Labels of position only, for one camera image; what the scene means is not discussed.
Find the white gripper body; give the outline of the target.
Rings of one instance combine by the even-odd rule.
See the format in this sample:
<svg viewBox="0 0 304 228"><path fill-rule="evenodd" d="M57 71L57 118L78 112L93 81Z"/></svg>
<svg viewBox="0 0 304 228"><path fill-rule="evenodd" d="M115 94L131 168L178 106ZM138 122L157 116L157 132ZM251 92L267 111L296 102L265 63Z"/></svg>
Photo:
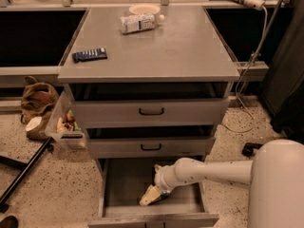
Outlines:
<svg viewBox="0 0 304 228"><path fill-rule="evenodd" d="M155 172L154 183L161 191L172 192L178 183L175 166L166 165L160 171Z"/></svg>

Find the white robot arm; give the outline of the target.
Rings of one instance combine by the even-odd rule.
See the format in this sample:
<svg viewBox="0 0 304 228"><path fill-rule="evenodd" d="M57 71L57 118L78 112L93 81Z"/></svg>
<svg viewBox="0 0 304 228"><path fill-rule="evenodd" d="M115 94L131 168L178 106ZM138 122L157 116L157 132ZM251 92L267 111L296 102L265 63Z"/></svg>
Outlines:
<svg viewBox="0 0 304 228"><path fill-rule="evenodd" d="M140 205L147 206L177 187L204 180L249 190L248 228L304 228L304 145L299 142L267 142L247 161L180 158L171 165L157 164L154 183Z"/></svg>

